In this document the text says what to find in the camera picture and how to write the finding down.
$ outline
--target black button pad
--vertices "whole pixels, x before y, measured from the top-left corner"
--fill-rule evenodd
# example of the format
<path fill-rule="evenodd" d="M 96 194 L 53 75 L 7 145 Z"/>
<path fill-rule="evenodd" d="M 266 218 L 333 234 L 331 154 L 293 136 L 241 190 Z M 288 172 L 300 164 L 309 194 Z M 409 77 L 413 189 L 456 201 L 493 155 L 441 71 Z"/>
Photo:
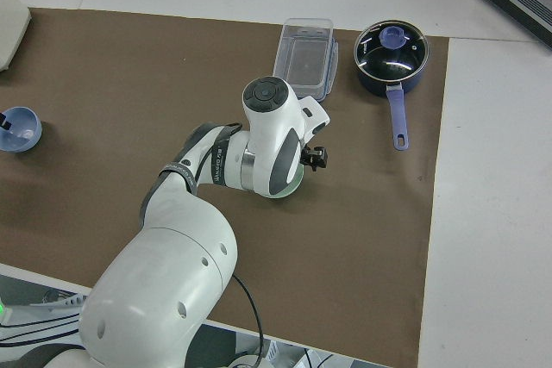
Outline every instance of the black button pad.
<path fill-rule="evenodd" d="M 281 107 L 289 90 L 285 82 L 276 77 L 264 77 L 251 82 L 243 91 L 243 102 L 255 112 L 270 112 Z"/>

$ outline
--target cooking pot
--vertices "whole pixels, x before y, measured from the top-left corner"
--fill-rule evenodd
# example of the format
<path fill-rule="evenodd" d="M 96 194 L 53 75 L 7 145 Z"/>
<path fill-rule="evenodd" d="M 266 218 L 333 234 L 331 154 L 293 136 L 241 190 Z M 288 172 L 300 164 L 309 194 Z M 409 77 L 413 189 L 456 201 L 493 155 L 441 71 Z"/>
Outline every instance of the cooking pot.
<path fill-rule="evenodd" d="M 398 150 L 409 146 L 405 93 L 419 82 L 429 53 L 428 41 L 418 28 L 395 20 L 365 29 L 354 44 L 354 62 L 362 84 L 389 101 L 393 145 Z"/>

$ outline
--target lid knob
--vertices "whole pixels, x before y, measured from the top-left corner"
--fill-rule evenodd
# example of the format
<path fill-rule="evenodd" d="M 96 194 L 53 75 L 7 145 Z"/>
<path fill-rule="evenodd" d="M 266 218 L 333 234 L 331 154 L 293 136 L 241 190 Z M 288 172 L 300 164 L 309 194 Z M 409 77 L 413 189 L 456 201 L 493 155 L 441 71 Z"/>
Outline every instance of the lid knob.
<path fill-rule="evenodd" d="M 399 49 L 406 43 L 405 32 L 399 26 L 388 26 L 379 32 L 379 41 L 387 49 Z"/>

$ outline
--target clear plastic container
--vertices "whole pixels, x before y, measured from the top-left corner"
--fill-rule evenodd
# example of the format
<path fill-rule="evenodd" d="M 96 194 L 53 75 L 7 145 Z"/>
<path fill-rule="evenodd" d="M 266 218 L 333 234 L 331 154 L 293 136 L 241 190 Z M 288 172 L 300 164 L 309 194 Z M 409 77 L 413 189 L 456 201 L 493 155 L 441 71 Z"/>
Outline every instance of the clear plastic container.
<path fill-rule="evenodd" d="M 321 102 L 337 69 L 337 42 L 330 19 L 288 19 L 279 39 L 274 77 L 284 79 L 298 98 Z"/>

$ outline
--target pot lid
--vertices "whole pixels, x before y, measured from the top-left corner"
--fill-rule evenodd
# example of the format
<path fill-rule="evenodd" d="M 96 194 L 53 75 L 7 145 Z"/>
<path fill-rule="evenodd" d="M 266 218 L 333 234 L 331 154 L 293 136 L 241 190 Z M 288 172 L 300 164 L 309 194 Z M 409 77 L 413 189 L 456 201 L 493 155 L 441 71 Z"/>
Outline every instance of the pot lid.
<path fill-rule="evenodd" d="M 425 65 L 428 44 L 422 33 L 401 21 L 376 23 L 357 40 L 356 65 L 368 76 L 398 82 L 413 76 Z"/>

